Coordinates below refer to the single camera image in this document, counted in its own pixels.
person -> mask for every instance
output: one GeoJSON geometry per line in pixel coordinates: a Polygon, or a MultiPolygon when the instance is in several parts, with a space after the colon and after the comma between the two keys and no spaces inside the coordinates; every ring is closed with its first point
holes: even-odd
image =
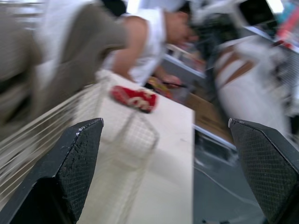
{"type": "Polygon", "coordinates": [[[175,12],[156,8],[124,14],[121,23],[128,35],[127,48],[111,53],[103,68],[140,86],[144,86],[152,75],[163,82],[175,84],[170,87],[181,85],[181,80],[168,74],[160,63],[167,44],[181,44],[194,37],[188,26],[190,14],[189,2],[175,12]]]}

shelf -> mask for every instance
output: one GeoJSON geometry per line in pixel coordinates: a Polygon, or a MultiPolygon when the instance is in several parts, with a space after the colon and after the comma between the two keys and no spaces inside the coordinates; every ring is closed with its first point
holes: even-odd
{"type": "Polygon", "coordinates": [[[219,142],[223,146],[226,146],[226,147],[228,147],[230,149],[233,149],[233,150],[237,150],[236,147],[233,144],[231,144],[228,141],[224,140],[223,138],[220,138],[219,136],[207,131],[206,129],[204,129],[204,128],[198,126],[198,125],[193,125],[193,128],[196,131],[198,131],[198,132],[210,137],[211,139],[215,140],[216,142],[219,142]]]}
{"type": "MultiPolygon", "coordinates": [[[[269,35],[267,35],[265,32],[261,31],[260,29],[258,28],[255,28],[255,27],[251,27],[251,26],[244,26],[243,27],[244,29],[254,33],[254,34],[257,34],[271,42],[275,42],[275,40],[273,40],[269,35]]],[[[292,49],[289,49],[291,51],[293,51],[294,53],[297,53],[299,54],[299,47],[296,47],[296,46],[292,46],[292,49]]]]}
{"type": "Polygon", "coordinates": [[[180,60],[178,60],[178,59],[176,59],[176,58],[174,58],[170,55],[165,54],[164,59],[171,62],[171,63],[173,63],[173,64],[175,64],[175,65],[177,65],[177,66],[179,66],[179,67],[181,67],[182,69],[187,70],[188,72],[190,72],[190,73],[192,73],[192,74],[194,74],[194,75],[196,75],[200,78],[206,78],[206,75],[204,73],[196,71],[195,69],[190,68],[189,66],[182,63],[180,60]]]}

dark hair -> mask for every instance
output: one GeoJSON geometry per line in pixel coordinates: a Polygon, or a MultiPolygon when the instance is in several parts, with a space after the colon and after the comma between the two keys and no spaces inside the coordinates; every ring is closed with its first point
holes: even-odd
{"type": "Polygon", "coordinates": [[[191,15],[190,1],[185,1],[183,5],[177,10],[177,12],[183,12],[191,15]]]}
{"type": "Polygon", "coordinates": [[[127,12],[126,4],[122,0],[102,0],[105,7],[116,17],[127,12]]]}

wire mesh basket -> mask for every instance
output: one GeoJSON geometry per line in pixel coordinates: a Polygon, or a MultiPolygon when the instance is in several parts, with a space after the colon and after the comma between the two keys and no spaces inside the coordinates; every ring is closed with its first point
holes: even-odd
{"type": "Polygon", "coordinates": [[[102,117],[104,129],[93,181],[79,223],[125,223],[158,134],[140,112],[109,96],[111,73],[0,142],[0,209],[65,128],[102,117]]]}
{"type": "MultiPolygon", "coordinates": [[[[109,83],[108,89],[117,83],[109,83]]],[[[79,224],[123,224],[138,192],[158,134],[136,110],[105,94],[100,151],[79,224]]]]}

